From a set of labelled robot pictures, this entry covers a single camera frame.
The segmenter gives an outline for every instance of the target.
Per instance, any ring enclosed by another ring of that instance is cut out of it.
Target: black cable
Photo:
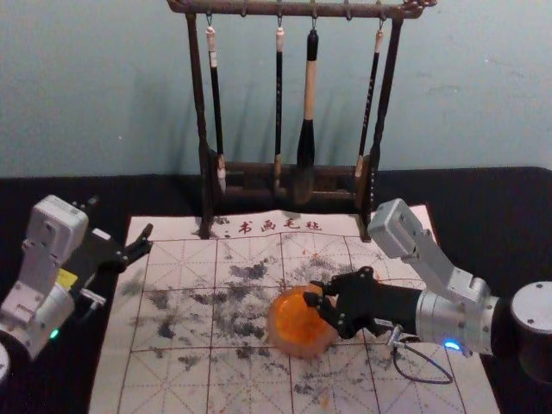
[[[448,385],[448,384],[452,384],[453,377],[450,373],[448,373],[445,370],[445,368],[441,367],[439,364],[437,364],[435,361],[433,361],[429,356],[424,355],[420,351],[418,351],[417,349],[414,349],[413,347],[409,347],[408,345],[406,345],[407,342],[420,342],[419,338],[416,338],[416,337],[413,337],[413,336],[407,336],[406,338],[403,338],[400,341],[405,345],[406,350],[411,351],[412,353],[418,355],[420,358],[423,358],[424,360],[429,362],[431,365],[433,365],[435,368],[437,368],[439,371],[441,371],[445,375],[445,377],[447,377],[447,379],[443,380],[443,381],[436,380],[436,379],[423,379],[423,378],[412,377],[408,373],[405,373],[402,369],[400,369],[398,367],[398,363],[397,363],[397,353],[398,352],[397,352],[397,348],[394,348],[393,351],[392,351],[393,365],[395,366],[395,369],[397,370],[398,373],[400,373],[407,380],[410,380],[410,381],[413,381],[413,382],[420,382],[420,383],[423,383],[423,384],[434,384],[434,385],[440,385],[440,386],[445,386],[445,385]]]

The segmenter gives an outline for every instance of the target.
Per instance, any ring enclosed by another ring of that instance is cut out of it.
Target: white paper sheet
[[[413,210],[431,229],[425,207]],[[363,243],[355,220],[279,210],[217,217],[205,241],[197,218],[133,217],[128,240],[152,223],[154,247],[119,277],[90,411],[499,412],[477,355],[417,345],[455,376],[434,386],[401,377],[385,337],[367,331],[311,361],[271,346],[268,306],[286,287],[368,265],[383,283],[424,288],[409,266]],[[399,364],[442,377],[416,356]]]

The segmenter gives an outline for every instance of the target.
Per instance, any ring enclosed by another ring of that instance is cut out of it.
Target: orange object
[[[337,331],[314,308],[307,307],[304,292],[321,294],[314,285],[293,287],[279,295],[268,312],[268,335],[282,351],[299,358],[321,354],[336,340]]]

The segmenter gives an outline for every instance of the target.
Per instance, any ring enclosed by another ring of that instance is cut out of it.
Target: table
[[[123,240],[131,216],[199,215],[197,177],[133,176],[0,180],[2,243],[0,298],[15,280],[30,208],[47,194],[84,201],[97,194],[91,220]],[[376,203],[403,198],[427,204],[445,254],[485,279],[497,296],[511,296],[552,279],[552,172],[535,167],[382,172]],[[267,198],[229,200],[221,214],[280,208]],[[344,202],[307,204],[303,212],[353,213]],[[116,279],[99,274],[94,290],[112,297]],[[84,327],[69,323],[39,359],[0,391],[0,412],[86,412],[109,306]],[[552,392],[524,376],[516,361],[484,357],[502,412],[552,412]]]

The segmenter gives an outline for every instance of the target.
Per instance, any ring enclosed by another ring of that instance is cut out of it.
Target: wall
[[[1,7],[0,176],[198,172],[182,15],[163,0],[6,0]],[[543,0],[463,0],[441,1],[405,22],[381,168],[552,168],[550,16],[552,3]],[[227,159],[269,161],[276,18],[214,16],[213,24]],[[214,144],[205,26],[200,16]],[[284,18],[287,162],[302,119],[310,26],[308,18]],[[376,27],[361,19],[317,23],[319,163],[355,162]],[[385,28],[388,41],[391,24]],[[374,104],[369,140],[375,111]]]

